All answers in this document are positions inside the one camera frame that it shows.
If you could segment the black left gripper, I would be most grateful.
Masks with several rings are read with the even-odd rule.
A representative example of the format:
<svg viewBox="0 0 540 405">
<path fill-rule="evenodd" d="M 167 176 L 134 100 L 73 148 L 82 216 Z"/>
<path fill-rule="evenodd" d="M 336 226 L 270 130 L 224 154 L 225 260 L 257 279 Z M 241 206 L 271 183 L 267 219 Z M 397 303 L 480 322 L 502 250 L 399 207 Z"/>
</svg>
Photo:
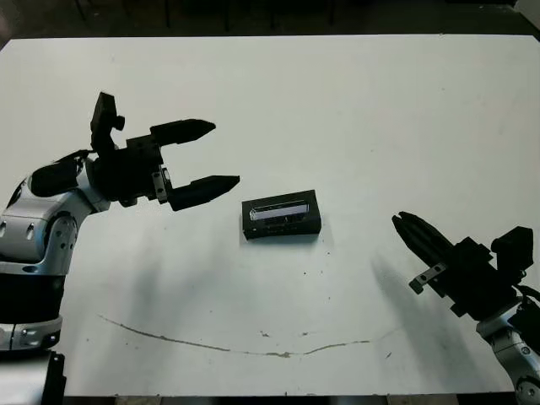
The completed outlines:
<svg viewBox="0 0 540 405">
<path fill-rule="evenodd" d="M 94 162 L 94 187 L 124 207 L 135 205 L 140 197 L 168 202 L 174 211 L 209 203 L 231 191 L 240 177 L 211 175 L 171 189 L 161 147 L 196 141 L 215 128 L 214 123 L 200 119 L 172 121 L 152 126 L 149 135 L 128 139 L 124 148 L 102 150 Z"/>
</svg>

